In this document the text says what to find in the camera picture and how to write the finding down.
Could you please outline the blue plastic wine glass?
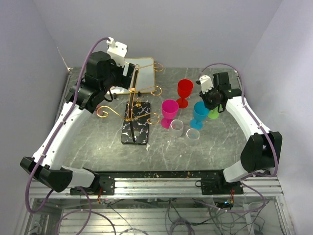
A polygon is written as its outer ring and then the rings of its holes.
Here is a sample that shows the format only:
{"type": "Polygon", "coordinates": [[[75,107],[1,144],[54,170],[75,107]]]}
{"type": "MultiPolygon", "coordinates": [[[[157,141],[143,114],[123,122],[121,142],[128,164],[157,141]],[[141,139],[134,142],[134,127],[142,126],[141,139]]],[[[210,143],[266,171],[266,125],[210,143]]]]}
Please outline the blue plastic wine glass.
{"type": "Polygon", "coordinates": [[[197,102],[193,108],[193,119],[190,121],[190,127],[201,130],[203,128],[202,122],[207,118],[209,112],[203,101],[197,102]]]}

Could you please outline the red plastic wine glass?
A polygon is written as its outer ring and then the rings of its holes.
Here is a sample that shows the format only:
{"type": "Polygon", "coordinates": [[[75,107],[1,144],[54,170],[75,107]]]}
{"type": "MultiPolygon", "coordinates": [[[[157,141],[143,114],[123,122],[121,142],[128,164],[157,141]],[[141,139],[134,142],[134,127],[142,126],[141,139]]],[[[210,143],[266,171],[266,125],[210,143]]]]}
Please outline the red plastic wine glass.
{"type": "Polygon", "coordinates": [[[193,87],[193,82],[188,79],[182,79],[178,82],[179,99],[177,99],[177,103],[179,108],[184,109],[188,106],[188,101],[186,99],[192,93],[193,87]]]}

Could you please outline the gold wine glass rack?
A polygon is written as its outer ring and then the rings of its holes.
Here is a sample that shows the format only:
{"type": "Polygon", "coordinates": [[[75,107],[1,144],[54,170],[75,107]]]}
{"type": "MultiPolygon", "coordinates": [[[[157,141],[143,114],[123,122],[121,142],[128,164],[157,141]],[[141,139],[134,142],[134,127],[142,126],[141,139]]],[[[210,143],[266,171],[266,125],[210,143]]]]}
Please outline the gold wine glass rack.
{"type": "Polygon", "coordinates": [[[149,127],[160,122],[160,116],[157,113],[151,112],[151,104],[143,102],[142,92],[152,88],[150,92],[153,96],[159,96],[162,93],[162,88],[157,85],[152,85],[146,88],[137,88],[139,72],[146,67],[152,67],[153,72],[163,71],[164,66],[160,63],[152,63],[145,66],[135,65],[132,81],[129,88],[129,99],[126,103],[125,113],[122,116],[109,106],[99,105],[96,108],[96,114],[100,118],[109,116],[108,111],[118,115],[123,120],[121,142],[122,144],[147,145],[149,138],[149,127]]]}

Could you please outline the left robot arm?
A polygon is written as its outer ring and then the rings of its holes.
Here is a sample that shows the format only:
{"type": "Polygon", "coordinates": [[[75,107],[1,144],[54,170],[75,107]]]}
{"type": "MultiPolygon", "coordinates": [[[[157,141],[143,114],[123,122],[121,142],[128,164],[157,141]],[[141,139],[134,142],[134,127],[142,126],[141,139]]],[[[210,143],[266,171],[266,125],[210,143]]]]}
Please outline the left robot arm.
{"type": "Polygon", "coordinates": [[[67,168],[63,162],[71,139],[79,133],[97,105],[105,100],[105,94],[111,87],[129,88],[134,65],[128,67],[126,74],[123,73],[126,53],[126,50],[108,50],[88,56],[76,85],[66,95],[62,112],[48,137],[32,157],[21,160],[21,167],[31,179],[55,192],[62,192],[68,187],[82,187],[88,194],[99,191],[99,174],[84,168],[67,168]]]}

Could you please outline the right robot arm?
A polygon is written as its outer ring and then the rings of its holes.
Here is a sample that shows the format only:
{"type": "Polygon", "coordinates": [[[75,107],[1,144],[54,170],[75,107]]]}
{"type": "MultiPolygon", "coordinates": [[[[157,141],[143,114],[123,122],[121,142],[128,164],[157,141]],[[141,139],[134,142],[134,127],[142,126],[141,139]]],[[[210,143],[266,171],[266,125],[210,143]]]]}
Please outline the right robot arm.
{"type": "Polygon", "coordinates": [[[203,195],[242,194],[240,181],[253,175],[276,170],[280,159],[282,135],[271,131],[251,110],[241,89],[233,88],[227,72],[201,75],[196,81],[201,86],[199,96],[210,111],[227,111],[243,131],[246,144],[235,164],[218,171],[206,171],[206,176],[195,183],[203,195]]]}

